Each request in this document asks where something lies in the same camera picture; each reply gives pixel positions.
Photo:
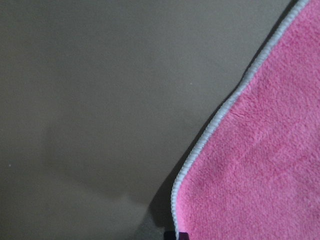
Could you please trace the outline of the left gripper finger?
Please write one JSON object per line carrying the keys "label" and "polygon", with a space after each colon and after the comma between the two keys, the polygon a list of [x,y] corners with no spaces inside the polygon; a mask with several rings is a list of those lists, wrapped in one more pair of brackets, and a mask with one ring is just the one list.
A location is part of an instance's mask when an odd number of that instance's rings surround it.
{"label": "left gripper finger", "polygon": [[166,231],[163,234],[164,240],[189,240],[187,232],[179,232],[176,234],[174,231]]}

